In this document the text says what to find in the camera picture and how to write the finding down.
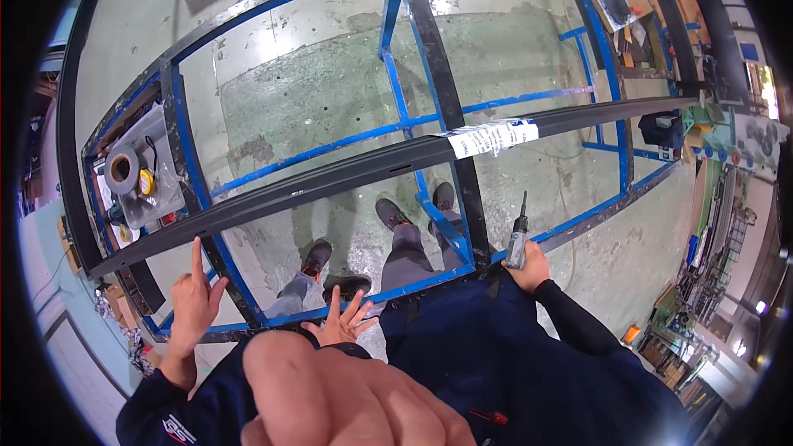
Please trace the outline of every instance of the yellow tape measure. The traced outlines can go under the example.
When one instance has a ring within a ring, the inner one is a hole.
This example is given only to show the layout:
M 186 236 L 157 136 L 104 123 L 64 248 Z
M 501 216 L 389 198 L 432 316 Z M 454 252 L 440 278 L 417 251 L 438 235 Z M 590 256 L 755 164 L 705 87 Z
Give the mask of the yellow tape measure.
M 148 169 L 140 170 L 140 192 L 144 195 L 154 193 L 154 174 Z

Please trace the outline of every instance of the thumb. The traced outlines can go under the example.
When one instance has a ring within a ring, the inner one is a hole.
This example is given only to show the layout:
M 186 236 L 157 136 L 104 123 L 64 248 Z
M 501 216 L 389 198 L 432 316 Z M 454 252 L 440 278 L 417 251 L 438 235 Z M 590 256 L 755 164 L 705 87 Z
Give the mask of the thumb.
M 320 326 L 314 324 L 313 322 L 301 322 L 300 326 L 308 332 L 311 332 L 317 339 L 319 339 L 320 334 L 322 334 L 322 329 L 320 329 Z
M 226 284 L 228 284 L 228 277 L 221 277 L 209 290 L 209 306 L 211 308 L 217 310 L 221 306 L 221 296 L 223 296 L 223 290 L 226 289 Z

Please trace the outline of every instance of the hand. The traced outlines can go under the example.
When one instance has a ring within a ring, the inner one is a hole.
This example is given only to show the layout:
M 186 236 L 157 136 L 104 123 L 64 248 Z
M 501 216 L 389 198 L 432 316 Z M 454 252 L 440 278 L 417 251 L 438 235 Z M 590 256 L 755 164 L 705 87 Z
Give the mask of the hand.
M 221 277 L 214 286 L 209 286 L 202 264 L 201 239 L 196 237 L 190 273 L 180 275 L 171 288 L 173 324 L 169 353 L 184 357 L 193 352 L 198 340 L 217 317 L 226 284 L 228 278 Z
M 463 417 L 401 370 L 315 351 L 294 332 L 254 337 L 243 371 L 259 411 L 243 428 L 243 446 L 476 444 Z
M 331 308 L 328 310 L 328 318 L 322 328 L 317 327 L 316 324 L 311 322 L 302 322 L 300 326 L 311 332 L 320 346 L 328 346 L 329 344 L 336 343 L 354 343 L 358 340 L 361 332 L 369 329 L 371 326 L 377 324 L 378 318 L 372 317 L 366 322 L 361 323 L 366 313 L 372 310 L 374 304 L 372 302 L 364 303 L 361 308 L 361 300 L 363 300 L 363 291 L 359 290 L 355 293 L 354 298 L 344 313 L 341 312 L 341 288 L 338 284 L 333 286 L 333 294 L 331 297 Z
M 512 274 L 512 279 L 520 286 L 520 289 L 527 293 L 534 293 L 542 281 L 550 279 L 548 259 L 545 258 L 545 253 L 542 253 L 540 245 L 534 242 L 526 242 L 523 251 L 526 253 L 526 263 L 522 269 L 509 268 L 503 261 L 501 261 L 501 265 L 507 269 L 508 273 Z

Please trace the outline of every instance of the white label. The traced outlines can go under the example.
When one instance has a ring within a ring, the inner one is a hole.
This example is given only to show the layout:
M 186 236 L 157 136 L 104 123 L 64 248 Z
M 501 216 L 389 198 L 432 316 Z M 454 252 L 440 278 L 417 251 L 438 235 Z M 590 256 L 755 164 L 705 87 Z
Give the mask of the white label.
M 539 138 L 537 125 L 531 119 L 498 119 L 476 126 L 462 126 L 440 136 L 445 137 L 458 159 L 471 155 L 511 148 L 519 143 Z

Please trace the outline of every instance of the gray tape roll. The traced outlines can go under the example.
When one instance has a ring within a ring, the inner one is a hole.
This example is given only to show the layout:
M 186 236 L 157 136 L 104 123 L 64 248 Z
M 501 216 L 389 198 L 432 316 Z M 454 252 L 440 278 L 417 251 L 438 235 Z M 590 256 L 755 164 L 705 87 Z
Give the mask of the gray tape roll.
M 117 145 L 104 161 L 104 181 L 113 193 L 125 195 L 135 189 L 140 174 L 138 155 L 127 145 Z

